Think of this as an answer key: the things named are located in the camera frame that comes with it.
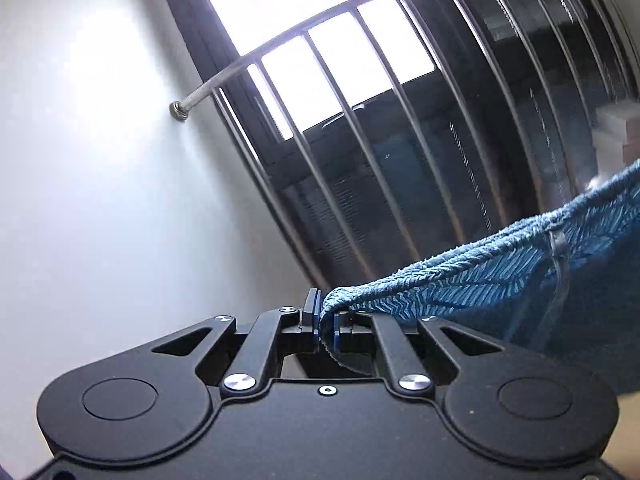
white box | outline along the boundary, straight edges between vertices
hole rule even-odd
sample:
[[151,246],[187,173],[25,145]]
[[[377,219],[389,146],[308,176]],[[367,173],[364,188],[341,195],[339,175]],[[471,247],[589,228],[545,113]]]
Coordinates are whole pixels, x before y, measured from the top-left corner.
[[640,104],[625,99],[596,110],[598,127],[626,144],[640,140]]
[[640,158],[640,139],[623,144],[617,138],[597,128],[591,131],[591,138],[593,139],[593,147],[596,149],[596,153],[598,150],[606,151],[609,154],[609,158],[613,157],[621,161],[624,166],[628,166],[636,158]]
[[622,158],[609,150],[596,150],[598,175],[609,178],[625,169]]

silver screw head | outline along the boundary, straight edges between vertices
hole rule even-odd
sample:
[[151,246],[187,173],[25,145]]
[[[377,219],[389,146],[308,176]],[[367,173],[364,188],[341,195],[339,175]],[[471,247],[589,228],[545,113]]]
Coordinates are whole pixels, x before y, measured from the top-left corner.
[[247,374],[231,374],[225,377],[225,386],[230,390],[240,392],[242,390],[248,390],[255,386],[255,379],[251,375]]
[[169,105],[169,111],[174,119],[178,121],[186,121],[189,117],[189,112],[185,110],[180,101],[174,101]]
[[335,395],[336,393],[338,393],[338,388],[336,388],[335,386],[320,386],[318,388],[318,393],[320,395],[324,395],[325,397],[331,397],[332,395]]
[[409,374],[400,377],[398,381],[401,388],[405,390],[419,391],[426,390],[431,386],[431,379],[422,374]]

blue towel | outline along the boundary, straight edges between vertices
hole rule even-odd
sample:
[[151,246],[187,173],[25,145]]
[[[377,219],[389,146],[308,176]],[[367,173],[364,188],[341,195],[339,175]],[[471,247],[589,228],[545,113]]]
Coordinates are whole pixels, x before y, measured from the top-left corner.
[[[566,244],[554,250],[550,234]],[[617,392],[640,389],[640,161],[560,209],[332,290],[320,327],[334,354],[333,313],[349,309],[444,317],[590,367]]]

black metal frame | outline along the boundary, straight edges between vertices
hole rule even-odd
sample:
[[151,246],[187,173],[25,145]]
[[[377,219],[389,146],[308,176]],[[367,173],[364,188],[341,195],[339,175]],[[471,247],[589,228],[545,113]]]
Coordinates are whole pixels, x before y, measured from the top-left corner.
[[[66,373],[38,402],[55,458],[31,479],[620,478],[598,459],[618,406],[593,374],[434,317],[321,327],[320,308],[312,289],[250,330],[216,316]],[[278,378],[321,330],[371,377]]]

bright window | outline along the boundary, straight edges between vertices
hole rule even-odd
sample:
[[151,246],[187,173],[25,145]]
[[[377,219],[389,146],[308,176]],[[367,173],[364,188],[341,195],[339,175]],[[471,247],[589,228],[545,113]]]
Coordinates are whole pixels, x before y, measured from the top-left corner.
[[[297,23],[346,0],[211,0],[238,52],[246,54]],[[434,69],[395,0],[374,0],[360,12],[401,82]],[[337,16],[310,31],[350,105],[356,105],[391,84],[366,37],[350,14]],[[289,41],[264,57],[263,63],[296,126],[301,130],[340,112],[302,38]],[[250,67],[285,139],[292,133],[255,67]]]

